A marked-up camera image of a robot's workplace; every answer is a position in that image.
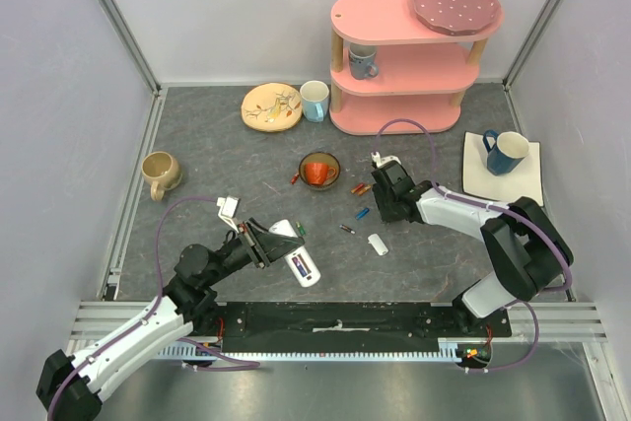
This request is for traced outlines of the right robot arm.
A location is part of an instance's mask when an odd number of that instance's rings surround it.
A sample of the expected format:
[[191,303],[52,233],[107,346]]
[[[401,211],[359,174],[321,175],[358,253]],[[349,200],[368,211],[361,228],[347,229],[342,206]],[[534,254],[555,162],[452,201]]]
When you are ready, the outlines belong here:
[[531,198],[485,201],[452,192],[431,180],[413,181],[395,156],[372,154],[373,192],[386,223],[407,221],[457,231],[484,243],[493,271],[453,300],[452,324],[466,336],[515,300],[528,302],[567,271],[574,256],[542,208]]

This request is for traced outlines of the white battery cover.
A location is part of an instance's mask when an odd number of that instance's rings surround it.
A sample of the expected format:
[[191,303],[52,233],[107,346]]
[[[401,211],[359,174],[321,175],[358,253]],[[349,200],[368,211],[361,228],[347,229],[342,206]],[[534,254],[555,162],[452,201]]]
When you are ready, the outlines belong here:
[[377,255],[384,256],[384,255],[388,254],[388,248],[387,248],[386,244],[384,243],[384,241],[381,239],[381,237],[378,234],[371,234],[371,235],[369,235],[368,236],[368,243],[375,250]]

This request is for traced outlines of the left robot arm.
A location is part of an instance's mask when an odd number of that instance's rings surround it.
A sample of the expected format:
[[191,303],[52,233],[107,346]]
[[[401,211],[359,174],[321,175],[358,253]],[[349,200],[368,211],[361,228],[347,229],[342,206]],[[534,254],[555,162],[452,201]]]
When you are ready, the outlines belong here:
[[104,402],[160,351],[190,334],[205,335],[217,320],[212,286],[249,264],[263,266],[305,247],[303,238],[257,225],[237,225],[223,245],[187,246],[175,276],[140,313],[72,355],[47,357],[35,394],[49,420],[93,420]]

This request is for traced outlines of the white remote control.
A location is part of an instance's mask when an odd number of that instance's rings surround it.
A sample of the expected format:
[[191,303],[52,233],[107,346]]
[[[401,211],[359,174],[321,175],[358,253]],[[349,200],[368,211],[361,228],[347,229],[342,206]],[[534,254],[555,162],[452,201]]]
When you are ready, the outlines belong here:
[[[285,237],[299,237],[287,219],[274,223],[270,228],[270,232]],[[312,287],[319,281],[320,272],[305,246],[292,250],[284,259],[303,288]]]

